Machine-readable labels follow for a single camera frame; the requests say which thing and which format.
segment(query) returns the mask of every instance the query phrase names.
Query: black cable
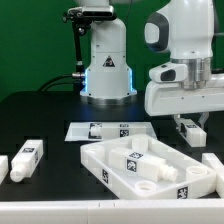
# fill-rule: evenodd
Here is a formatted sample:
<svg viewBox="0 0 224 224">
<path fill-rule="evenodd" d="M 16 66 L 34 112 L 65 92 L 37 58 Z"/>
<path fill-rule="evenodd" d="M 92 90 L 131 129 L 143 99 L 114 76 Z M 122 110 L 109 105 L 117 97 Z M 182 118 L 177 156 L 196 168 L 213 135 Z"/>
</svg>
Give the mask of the black cable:
<svg viewBox="0 0 224 224">
<path fill-rule="evenodd" d="M 132 5 L 133 5 L 133 0 L 130 0 L 129 9 L 128 9 L 127 15 L 125 17 L 126 26 L 128 25 L 128 18 L 129 18 L 129 15 L 131 13 Z"/>
<path fill-rule="evenodd" d="M 61 80 L 61 79 L 65 79 L 65 78 L 72 78 L 72 75 L 68 74 L 68 75 L 61 75 L 61 76 L 55 77 L 55 78 L 47 81 L 45 84 L 43 84 L 37 91 L 38 92 L 43 91 L 43 89 L 45 87 L 47 87 L 48 85 L 50 85 L 51 83 L 56 82 L 56 81 Z"/>
<path fill-rule="evenodd" d="M 77 82 L 59 82 L 59 83 L 52 83 L 44 91 L 48 91 L 51 87 L 59 86 L 59 85 L 74 85 L 77 84 Z"/>
<path fill-rule="evenodd" d="M 212 69 L 212 74 L 222 74 L 222 73 L 224 73 L 224 68 Z"/>
<path fill-rule="evenodd" d="M 78 27 L 75 21 L 72 21 L 72 29 L 74 34 L 74 42 L 75 42 L 75 52 L 76 52 L 76 61 L 82 62 L 82 52 L 81 52 L 81 44 L 80 44 L 80 37 L 78 32 Z"/>
</svg>

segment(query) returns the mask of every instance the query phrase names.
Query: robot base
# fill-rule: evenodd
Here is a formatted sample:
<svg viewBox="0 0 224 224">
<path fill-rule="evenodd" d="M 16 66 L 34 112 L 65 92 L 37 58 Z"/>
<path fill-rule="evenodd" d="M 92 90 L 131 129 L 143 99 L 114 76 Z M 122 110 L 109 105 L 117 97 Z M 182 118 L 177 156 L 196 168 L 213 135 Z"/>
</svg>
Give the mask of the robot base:
<svg viewBox="0 0 224 224">
<path fill-rule="evenodd" d="M 81 101 L 90 103 L 90 104 L 96 104 L 96 105 L 122 105 L 122 104 L 128 104 L 131 102 L 134 102 L 137 97 L 137 91 L 134 91 L 130 95 L 122 98 L 117 99 L 107 99 L 107 98 L 95 98 L 92 96 L 86 95 L 86 92 L 81 91 L 80 92 Z"/>
</svg>

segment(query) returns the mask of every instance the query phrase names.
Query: white plastic tray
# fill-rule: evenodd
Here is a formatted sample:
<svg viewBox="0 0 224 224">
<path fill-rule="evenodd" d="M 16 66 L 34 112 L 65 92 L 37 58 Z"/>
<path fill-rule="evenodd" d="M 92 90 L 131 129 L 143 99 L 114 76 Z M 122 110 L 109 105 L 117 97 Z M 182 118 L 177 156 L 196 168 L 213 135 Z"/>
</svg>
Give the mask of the white plastic tray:
<svg viewBox="0 0 224 224">
<path fill-rule="evenodd" d="M 104 129 L 101 136 L 91 135 L 90 130 L 93 126 Z M 72 122 L 65 141 L 105 141 L 134 134 L 147 134 L 156 138 L 150 122 Z"/>
<path fill-rule="evenodd" d="M 130 174 L 130 172 L 109 167 L 110 151 L 116 147 L 131 149 L 132 139 L 136 137 L 148 138 L 149 146 L 146 154 L 164 158 L 168 165 L 178 170 L 179 175 L 175 182 L 160 180 L 155 183 Z M 216 188 L 214 170 L 148 135 L 133 135 L 83 145 L 81 162 L 120 199 L 192 199 L 212 193 Z M 186 178 L 187 168 L 193 168 L 190 179 Z M 200 170 L 206 170 L 207 174 L 204 175 Z"/>
</svg>

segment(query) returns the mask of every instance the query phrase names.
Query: warning label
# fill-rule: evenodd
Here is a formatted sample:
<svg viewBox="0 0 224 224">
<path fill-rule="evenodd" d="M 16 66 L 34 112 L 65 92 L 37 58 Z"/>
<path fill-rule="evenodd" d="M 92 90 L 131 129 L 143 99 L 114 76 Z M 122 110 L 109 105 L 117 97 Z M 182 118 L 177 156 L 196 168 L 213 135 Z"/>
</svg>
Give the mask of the warning label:
<svg viewBox="0 0 224 224">
<path fill-rule="evenodd" d="M 114 62 L 110 55 L 108 56 L 107 60 L 104 62 L 103 67 L 115 67 Z"/>
</svg>

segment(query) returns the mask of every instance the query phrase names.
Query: black table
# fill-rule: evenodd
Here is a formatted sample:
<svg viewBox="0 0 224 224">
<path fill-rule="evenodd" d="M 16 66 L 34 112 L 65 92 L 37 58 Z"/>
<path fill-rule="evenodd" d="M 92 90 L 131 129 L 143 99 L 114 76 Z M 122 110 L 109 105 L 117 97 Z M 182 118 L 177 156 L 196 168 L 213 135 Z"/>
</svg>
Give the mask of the black table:
<svg viewBox="0 0 224 224">
<path fill-rule="evenodd" d="M 8 155 L 10 164 L 27 139 L 43 139 L 44 156 L 31 178 L 14 183 L 7 175 L 0 185 L 0 201 L 116 199 L 80 163 L 80 146 L 88 142 L 64 142 L 70 122 L 90 121 L 151 121 L 165 144 L 198 161 L 204 152 L 224 160 L 224 112 L 210 114 L 207 146 L 191 148 L 177 133 L 171 117 L 150 118 L 145 113 L 143 92 L 134 103 L 109 107 L 81 102 L 73 92 L 18 92 L 0 103 L 0 155 Z"/>
</svg>

